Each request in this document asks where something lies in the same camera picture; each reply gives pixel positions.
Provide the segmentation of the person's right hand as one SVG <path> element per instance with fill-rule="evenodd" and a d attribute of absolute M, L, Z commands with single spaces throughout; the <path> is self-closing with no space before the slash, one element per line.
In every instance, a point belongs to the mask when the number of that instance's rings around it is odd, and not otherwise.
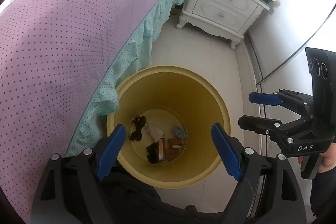
<path fill-rule="evenodd" d="M 318 173 L 325 173 L 334 169 L 336 166 L 336 143 L 331 143 L 329 149 L 319 155 L 322 157 L 322 161 Z"/>

